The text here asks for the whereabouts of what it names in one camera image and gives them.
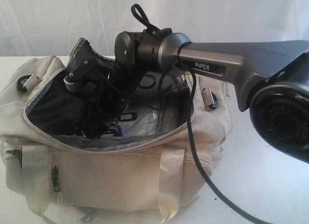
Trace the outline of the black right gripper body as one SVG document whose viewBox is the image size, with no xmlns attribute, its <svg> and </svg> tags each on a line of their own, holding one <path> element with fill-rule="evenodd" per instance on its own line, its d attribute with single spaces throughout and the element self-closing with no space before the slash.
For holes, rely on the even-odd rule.
<svg viewBox="0 0 309 224">
<path fill-rule="evenodd" d="M 135 67 L 122 66 L 114 59 L 102 57 L 99 81 L 88 82 L 78 92 L 84 107 L 81 115 L 96 113 L 104 120 L 120 116 L 135 91 Z"/>
</svg>

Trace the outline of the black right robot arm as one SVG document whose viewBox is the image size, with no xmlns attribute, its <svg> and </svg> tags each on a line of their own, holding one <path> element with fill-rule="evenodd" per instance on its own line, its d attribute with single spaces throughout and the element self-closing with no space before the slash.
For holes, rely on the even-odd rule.
<svg viewBox="0 0 309 224">
<path fill-rule="evenodd" d="M 193 43 L 171 29 L 121 32 L 114 59 L 97 53 L 85 38 L 70 52 L 65 78 L 70 91 L 88 82 L 99 89 L 95 111 L 83 116 L 80 129 L 96 138 L 107 122 L 124 110 L 143 76 L 154 72 L 179 76 L 183 71 L 230 83 L 239 110 L 249 111 L 258 134 L 276 149 L 303 161 L 309 154 L 309 43 Z"/>
</svg>

